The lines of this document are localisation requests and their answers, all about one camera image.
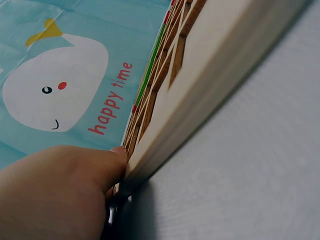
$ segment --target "cartoon eye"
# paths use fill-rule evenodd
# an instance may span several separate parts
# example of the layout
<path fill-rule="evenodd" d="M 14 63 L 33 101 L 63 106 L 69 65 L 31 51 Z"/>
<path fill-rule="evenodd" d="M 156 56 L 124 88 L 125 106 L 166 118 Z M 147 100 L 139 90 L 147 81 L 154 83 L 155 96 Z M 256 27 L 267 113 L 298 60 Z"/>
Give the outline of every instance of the cartoon eye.
<path fill-rule="evenodd" d="M 42 88 L 42 92 L 44 94 L 50 94 L 50 93 L 52 93 L 52 88 L 49 86 L 45 86 L 44 88 Z"/>

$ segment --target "printed illustration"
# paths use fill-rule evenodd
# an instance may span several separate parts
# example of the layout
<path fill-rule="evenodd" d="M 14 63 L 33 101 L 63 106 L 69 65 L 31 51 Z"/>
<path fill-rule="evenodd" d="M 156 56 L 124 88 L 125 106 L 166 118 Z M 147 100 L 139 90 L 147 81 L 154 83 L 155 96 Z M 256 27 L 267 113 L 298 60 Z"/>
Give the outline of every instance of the printed illustration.
<path fill-rule="evenodd" d="M 5 80 L 2 97 L 19 123 L 65 132 L 90 106 L 105 76 L 109 55 L 96 40 L 63 33 L 52 18 L 44 26 L 46 30 L 31 36 L 26 47 L 50 37 L 62 37 L 73 46 L 51 49 L 22 63 Z"/>

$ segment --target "blue background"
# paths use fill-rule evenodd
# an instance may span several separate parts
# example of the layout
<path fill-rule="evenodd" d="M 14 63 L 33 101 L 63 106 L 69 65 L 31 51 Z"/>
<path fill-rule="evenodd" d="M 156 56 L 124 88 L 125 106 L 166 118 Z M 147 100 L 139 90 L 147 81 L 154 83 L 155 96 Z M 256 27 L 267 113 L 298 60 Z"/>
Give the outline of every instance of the blue background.
<path fill-rule="evenodd" d="M 169 0 L 0 0 L 0 168 L 17 159 L 56 145 L 110 149 L 121 144 L 151 49 Z M 13 119 L 2 100 L 2 85 L 21 63 L 50 49 L 71 46 L 62 37 L 50 37 L 26 47 L 26 40 L 45 30 L 55 19 L 63 33 L 97 40 L 105 45 L 109 63 L 105 77 L 86 113 L 67 132 L 29 128 Z M 132 64 L 124 88 L 112 87 L 123 63 Z M 123 97 L 104 135 L 88 131 L 98 122 L 110 91 Z"/>

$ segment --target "white wall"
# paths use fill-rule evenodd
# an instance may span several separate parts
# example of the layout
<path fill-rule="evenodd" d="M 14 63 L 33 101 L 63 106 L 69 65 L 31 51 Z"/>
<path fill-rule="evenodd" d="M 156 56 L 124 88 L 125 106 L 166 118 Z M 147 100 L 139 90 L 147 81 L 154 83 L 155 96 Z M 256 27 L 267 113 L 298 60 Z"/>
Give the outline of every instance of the white wall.
<path fill-rule="evenodd" d="M 123 239 L 320 239 L 320 1 L 132 196 Z"/>

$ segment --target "fingernail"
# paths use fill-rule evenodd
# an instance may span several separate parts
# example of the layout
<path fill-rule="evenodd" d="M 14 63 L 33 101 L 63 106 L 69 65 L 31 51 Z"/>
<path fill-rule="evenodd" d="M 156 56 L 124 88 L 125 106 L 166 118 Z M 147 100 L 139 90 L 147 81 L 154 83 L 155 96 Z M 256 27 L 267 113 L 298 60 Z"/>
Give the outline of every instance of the fingernail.
<path fill-rule="evenodd" d="M 111 152 L 116 152 L 116 153 L 126 153 L 126 148 L 124 146 L 117 146 L 114 147 L 110 150 Z"/>

